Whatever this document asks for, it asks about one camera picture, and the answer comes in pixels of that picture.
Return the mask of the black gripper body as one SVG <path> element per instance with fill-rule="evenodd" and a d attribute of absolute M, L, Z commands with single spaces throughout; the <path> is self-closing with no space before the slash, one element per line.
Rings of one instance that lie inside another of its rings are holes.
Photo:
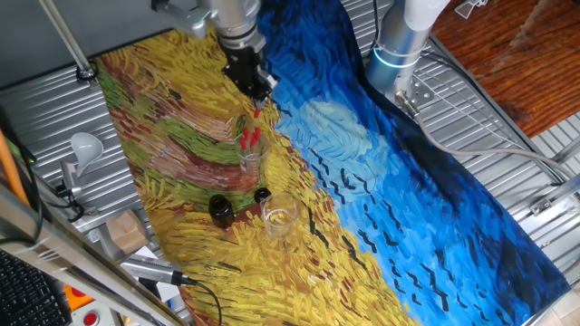
<path fill-rule="evenodd" d="M 222 72 L 244 95 L 259 88 L 273 90 L 278 84 L 279 79 L 272 73 L 271 64 L 264 58 L 262 50 L 256 53 L 252 47 L 230 49 L 225 45 L 221 45 L 221 49 L 227 59 Z"/>

